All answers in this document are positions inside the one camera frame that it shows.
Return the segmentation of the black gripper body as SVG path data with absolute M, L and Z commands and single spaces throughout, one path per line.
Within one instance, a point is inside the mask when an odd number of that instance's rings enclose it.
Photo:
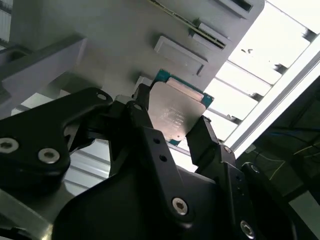
M 191 228 L 176 228 L 165 216 L 154 185 L 130 167 L 69 201 L 53 226 L 56 240 L 230 240 L 233 237 L 222 191 L 211 179 L 179 168 Z

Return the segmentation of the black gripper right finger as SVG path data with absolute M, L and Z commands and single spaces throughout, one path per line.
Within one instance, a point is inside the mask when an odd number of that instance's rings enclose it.
M 201 116 L 187 134 L 196 173 L 222 190 L 231 235 L 237 240 L 306 240 L 308 227 L 266 175 L 250 162 L 237 167 L 234 152 L 220 144 Z

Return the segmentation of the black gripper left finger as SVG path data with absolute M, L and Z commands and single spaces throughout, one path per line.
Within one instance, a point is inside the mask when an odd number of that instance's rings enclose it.
M 190 229 L 195 213 L 165 138 L 151 123 L 149 97 L 144 84 L 126 103 L 88 88 L 2 119 L 1 215 L 25 229 L 30 239 L 55 240 L 54 222 L 67 204 L 60 204 L 56 193 L 71 154 L 102 139 L 111 148 L 111 177 L 140 168 L 173 226 Z

